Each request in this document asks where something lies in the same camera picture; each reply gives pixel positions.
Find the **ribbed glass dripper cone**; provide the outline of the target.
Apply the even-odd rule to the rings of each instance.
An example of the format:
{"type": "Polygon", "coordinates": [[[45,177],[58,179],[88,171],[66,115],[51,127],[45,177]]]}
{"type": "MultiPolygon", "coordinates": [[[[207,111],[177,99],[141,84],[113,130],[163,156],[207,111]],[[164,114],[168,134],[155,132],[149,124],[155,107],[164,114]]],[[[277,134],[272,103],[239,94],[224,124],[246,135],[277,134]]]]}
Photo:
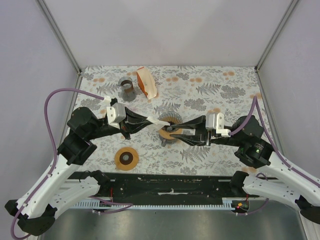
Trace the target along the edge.
{"type": "Polygon", "coordinates": [[[158,119],[160,121],[169,123],[169,125],[166,125],[162,128],[162,130],[168,133],[178,130],[177,128],[172,128],[173,125],[179,125],[183,123],[182,117],[174,111],[164,112],[159,116],[158,119]]]}

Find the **glass carafe brown band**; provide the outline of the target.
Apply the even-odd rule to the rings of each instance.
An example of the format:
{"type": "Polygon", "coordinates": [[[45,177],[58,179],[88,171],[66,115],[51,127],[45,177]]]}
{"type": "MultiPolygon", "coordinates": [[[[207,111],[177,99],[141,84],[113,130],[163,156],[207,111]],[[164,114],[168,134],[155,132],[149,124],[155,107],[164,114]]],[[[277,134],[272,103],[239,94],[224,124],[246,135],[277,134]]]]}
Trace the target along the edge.
{"type": "Polygon", "coordinates": [[[129,76],[120,78],[117,85],[121,88],[120,96],[125,102],[132,102],[136,99],[136,90],[129,76]]]}

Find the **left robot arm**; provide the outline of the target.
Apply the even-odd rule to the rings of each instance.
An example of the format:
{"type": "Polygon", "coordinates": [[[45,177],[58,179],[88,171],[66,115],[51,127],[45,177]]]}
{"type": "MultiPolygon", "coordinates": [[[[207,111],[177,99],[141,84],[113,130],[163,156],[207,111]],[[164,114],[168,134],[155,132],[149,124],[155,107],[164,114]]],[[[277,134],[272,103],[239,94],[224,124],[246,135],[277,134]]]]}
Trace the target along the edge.
{"type": "Polygon", "coordinates": [[[46,172],[21,198],[9,200],[5,209],[14,217],[10,233],[15,236],[15,225],[27,236],[46,232],[70,207],[79,201],[110,192],[109,178],[100,170],[93,171],[76,186],[58,193],[62,184],[82,166],[97,149],[92,140],[122,134],[127,140],[147,126],[157,127],[157,119],[132,112],[122,104],[109,106],[103,118],[97,118],[87,107],[77,108],[67,122],[69,134],[56,150],[46,172]]]}

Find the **white paper coffee filter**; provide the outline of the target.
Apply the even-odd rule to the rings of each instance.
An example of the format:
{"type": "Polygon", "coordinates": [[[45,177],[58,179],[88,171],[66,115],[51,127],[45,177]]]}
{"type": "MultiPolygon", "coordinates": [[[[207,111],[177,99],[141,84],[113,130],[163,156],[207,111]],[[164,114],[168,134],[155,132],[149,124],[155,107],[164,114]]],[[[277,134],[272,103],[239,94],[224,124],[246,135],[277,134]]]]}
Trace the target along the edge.
{"type": "Polygon", "coordinates": [[[171,125],[169,122],[156,119],[153,116],[148,116],[146,120],[151,123],[147,126],[149,130],[159,131],[163,127],[171,125]]]}

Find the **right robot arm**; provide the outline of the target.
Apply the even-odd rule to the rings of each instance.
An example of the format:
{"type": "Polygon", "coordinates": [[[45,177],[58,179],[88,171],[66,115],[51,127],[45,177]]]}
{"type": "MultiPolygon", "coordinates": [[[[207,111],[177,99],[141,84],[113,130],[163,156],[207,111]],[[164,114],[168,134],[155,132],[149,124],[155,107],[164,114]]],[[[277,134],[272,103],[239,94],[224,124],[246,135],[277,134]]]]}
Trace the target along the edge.
{"type": "Polygon", "coordinates": [[[280,183],[259,179],[244,171],[236,171],[229,191],[235,197],[244,194],[261,196],[292,207],[309,221],[320,222],[320,180],[285,158],[262,139],[264,128],[254,116],[240,117],[225,126],[223,113],[208,113],[193,120],[172,124],[169,129],[194,130],[194,135],[170,133],[190,146],[225,145],[237,147],[234,155],[248,167],[267,173],[280,183]]]}

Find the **glass coffee server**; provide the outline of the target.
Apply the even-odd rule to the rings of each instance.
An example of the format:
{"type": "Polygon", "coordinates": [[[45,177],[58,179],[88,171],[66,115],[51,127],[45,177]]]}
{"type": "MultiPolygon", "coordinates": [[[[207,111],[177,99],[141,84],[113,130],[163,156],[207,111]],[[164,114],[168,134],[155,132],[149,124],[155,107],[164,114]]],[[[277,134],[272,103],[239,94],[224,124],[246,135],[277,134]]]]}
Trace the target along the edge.
{"type": "Polygon", "coordinates": [[[178,139],[173,138],[173,139],[166,139],[162,136],[159,136],[160,140],[161,140],[161,146],[165,147],[165,146],[171,146],[173,144],[177,144],[178,143],[178,139]]]}

